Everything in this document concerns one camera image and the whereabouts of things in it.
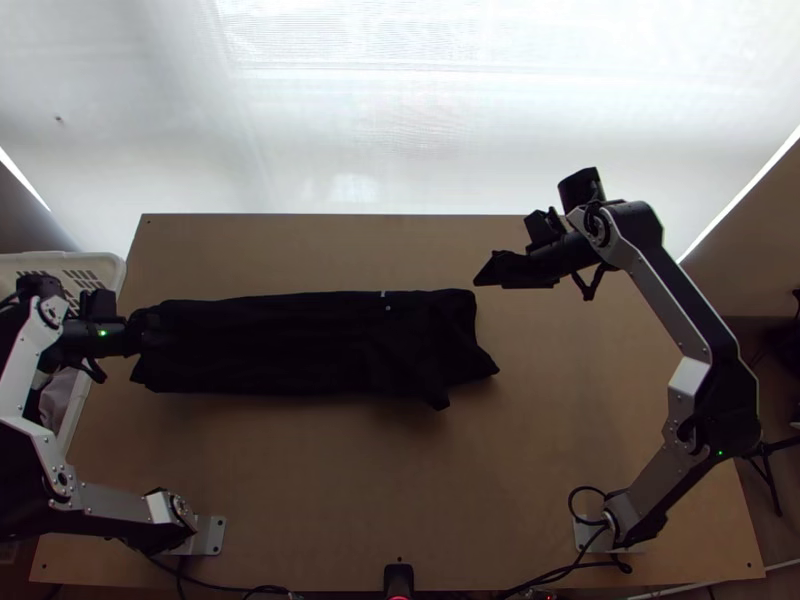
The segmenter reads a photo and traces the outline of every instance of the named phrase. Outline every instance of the folded black clothing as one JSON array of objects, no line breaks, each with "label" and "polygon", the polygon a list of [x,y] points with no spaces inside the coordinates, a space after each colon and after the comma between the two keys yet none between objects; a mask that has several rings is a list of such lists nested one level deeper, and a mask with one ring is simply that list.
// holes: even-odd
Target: folded black clothing
[{"label": "folded black clothing", "polygon": [[475,337],[469,290],[167,300],[136,311],[131,381],[155,392],[417,397],[499,371]]}]

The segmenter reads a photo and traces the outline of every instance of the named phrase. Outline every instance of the black garment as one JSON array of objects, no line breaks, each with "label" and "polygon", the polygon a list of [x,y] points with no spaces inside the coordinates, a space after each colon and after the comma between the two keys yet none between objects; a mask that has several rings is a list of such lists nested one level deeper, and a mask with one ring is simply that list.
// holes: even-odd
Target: black garment
[{"label": "black garment", "polygon": [[441,410],[447,386],[498,372],[475,339],[476,308],[455,289],[168,300],[131,316],[164,344],[145,344],[131,381],[155,392],[417,396]]}]

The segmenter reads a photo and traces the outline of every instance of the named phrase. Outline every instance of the white backdrop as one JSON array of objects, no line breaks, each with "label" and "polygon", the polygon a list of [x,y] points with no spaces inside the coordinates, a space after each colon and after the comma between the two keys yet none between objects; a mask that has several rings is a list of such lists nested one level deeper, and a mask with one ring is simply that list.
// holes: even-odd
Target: white backdrop
[{"label": "white backdrop", "polygon": [[522,215],[590,165],[677,256],[800,124],[799,24],[790,0],[2,0],[0,146],[122,256],[142,212]]}]

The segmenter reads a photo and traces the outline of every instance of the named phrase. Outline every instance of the black tripod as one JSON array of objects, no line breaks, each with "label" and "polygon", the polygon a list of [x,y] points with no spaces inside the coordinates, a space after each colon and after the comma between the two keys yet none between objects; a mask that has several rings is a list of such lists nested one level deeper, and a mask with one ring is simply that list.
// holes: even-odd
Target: black tripod
[{"label": "black tripod", "polygon": [[[767,486],[769,487],[769,493],[772,496],[772,505],[775,507],[775,514],[779,517],[783,516],[783,510],[781,509],[781,502],[778,499],[778,490],[775,488],[775,478],[772,476],[772,468],[769,465],[769,457],[778,450],[785,450],[786,448],[791,448],[792,446],[800,446],[800,435],[786,438],[785,440],[775,442],[774,444],[759,442],[755,450],[749,454],[745,454],[742,457],[747,459],[747,462],[753,465],[753,468],[766,482]],[[759,467],[758,463],[756,463],[754,460],[757,456],[761,457],[761,463],[764,465],[763,469]]]}]

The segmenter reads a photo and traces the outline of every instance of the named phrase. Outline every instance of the gray robot arm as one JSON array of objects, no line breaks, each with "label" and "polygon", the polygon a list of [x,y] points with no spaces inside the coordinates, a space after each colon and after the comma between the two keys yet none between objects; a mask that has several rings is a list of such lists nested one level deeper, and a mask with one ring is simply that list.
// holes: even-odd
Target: gray robot arm
[{"label": "gray robot arm", "polygon": [[[667,511],[720,462],[760,439],[758,381],[736,338],[662,245],[663,228],[644,202],[606,201],[597,170],[559,184],[567,231],[553,209],[526,219],[525,255],[495,252],[476,285],[553,287],[566,275],[591,300],[603,273],[625,271],[683,357],[667,388],[663,442],[629,487],[606,496],[602,520],[614,547],[655,537]],[[587,285],[577,271],[598,265]]]},{"label": "gray robot arm", "polygon": [[[107,330],[91,318],[66,319],[67,301],[53,277],[26,276],[17,286],[19,301],[0,308],[0,540],[72,533],[118,538],[147,555],[218,554],[222,517],[196,515],[167,490],[132,494],[81,480],[54,433],[30,418],[30,390],[43,387],[65,355],[65,325],[94,337]],[[95,341],[90,335],[82,343]],[[70,347],[74,354],[79,345]]]}]

